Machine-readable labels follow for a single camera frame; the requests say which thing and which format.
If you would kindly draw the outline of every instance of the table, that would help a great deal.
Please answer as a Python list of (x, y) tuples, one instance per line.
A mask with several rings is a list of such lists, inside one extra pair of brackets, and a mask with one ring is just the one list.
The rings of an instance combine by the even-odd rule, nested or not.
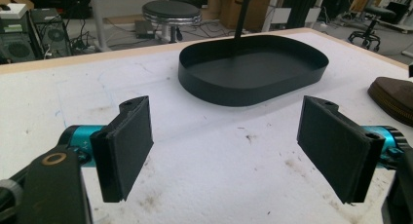
[(106, 125), (118, 104), (149, 95), (154, 146), (126, 202), (105, 204), (94, 168), (83, 168), (95, 223), (382, 223), (394, 173), (376, 169), (363, 204), (342, 205), (296, 142), (303, 95), (328, 99), (362, 126), (411, 128), (368, 96), (378, 76), (406, 66), (312, 29), (271, 32), (330, 60), (321, 80), (248, 107), (188, 94), (178, 55), (191, 43), (0, 67), (0, 178), (56, 145), (71, 125)]

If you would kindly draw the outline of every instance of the chair base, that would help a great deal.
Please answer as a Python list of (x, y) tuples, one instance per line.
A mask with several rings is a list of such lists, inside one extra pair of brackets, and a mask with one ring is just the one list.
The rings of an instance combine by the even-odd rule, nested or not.
[(380, 50), (380, 37), (376, 36), (376, 35), (371, 35), (371, 34), (367, 34), (366, 32), (363, 31), (354, 31), (348, 38), (348, 40), (353, 43), (353, 40), (355, 38), (361, 38), (362, 41), (362, 46), (369, 50), (370, 47), (372, 46), (372, 42), (377, 42), (377, 45), (373, 48), (374, 52), (378, 52)]

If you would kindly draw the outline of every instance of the round stool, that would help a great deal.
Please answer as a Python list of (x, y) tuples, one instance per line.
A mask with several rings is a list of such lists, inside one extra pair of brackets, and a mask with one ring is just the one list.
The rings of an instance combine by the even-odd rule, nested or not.
[(197, 7), (169, 0), (146, 3), (142, 7), (143, 17), (154, 23), (170, 26), (170, 43), (176, 42), (176, 27), (201, 21), (201, 10)]
[(394, 18), (395, 17), (395, 12), (385, 9), (385, 8), (378, 8), (374, 6), (366, 7), (364, 9), (365, 12), (374, 15), (373, 20), (371, 21), (370, 25), (368, 26), (367, 30), (365, 31), (354, 31), (350, 36), (349, 36), (349, 41), (353, 43), (353, 40), (358, 37), (361, 38), (362, 41), (362, 46), (365, 49), (370, 49), (371, 43), (373, 41), (377, 42), (377, 45), (374, 47), (374, 51), (378, 52), (380, 50), (380, 37), (373, 35), (373, 28), (374, 25), (378, 22), (378, 19), (380, 17), (385, 17), (388, 19)]

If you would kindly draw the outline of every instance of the tabletop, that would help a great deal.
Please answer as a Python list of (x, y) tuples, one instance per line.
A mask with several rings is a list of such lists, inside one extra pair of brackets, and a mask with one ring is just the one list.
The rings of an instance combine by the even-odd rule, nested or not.
[(0, 178), (53, 148), (71, 125), (106, 125), (118, 105), (148, 95), (153, 148), (128, 200), (102, 201), (83, 168), (94, 223), (383, 223), (394, 173), (377, 168), (364, 203), (343, 205), (297, 144), (304, 95), (337, 103), (361, 126), (410, 127), (382, 111), (367, 89), (378, 76), (406, 79), (405, 65), (311, 29), (269, 34), (320, 50), (321, 80), (248, 107), (187, 93), (178, 43), (0, 67)]

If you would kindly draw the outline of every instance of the office chair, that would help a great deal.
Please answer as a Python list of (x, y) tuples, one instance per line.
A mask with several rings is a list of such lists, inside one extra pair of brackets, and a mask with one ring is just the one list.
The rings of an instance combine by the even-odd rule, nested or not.
[(366, 13), (374, 15), (373, 20), (371, 21), (370, 25), (365, 31), (354, 31), (348, 38), (348, 40), (353, 43), (353, 40), (355, 38), (361, 38), (362, 41), (362, 46), (369, 50), (370, 46), (372, 45), (372, 42), (377, 42), (377, 45), (373, 48), (374, 52), (378, 52), (380, 50), (380, 37), (373, 35), (374, 34), (374, 26), (378, 22), (378, 19), (380, 17), (385, 17), (387, 19), (394, 18), (395, 17), (395, 12), (384, 9), (384, 8), (378, 8), (374, 6), (366, 7), (364, 9)]
[(158, 0), (142, 6), (142, 14), (146, 20), (170, 26), (170, 43), (182, 40), (179, 25), (191, 25), (201, 21), (201, 10), (197, 7), (177, 1)]

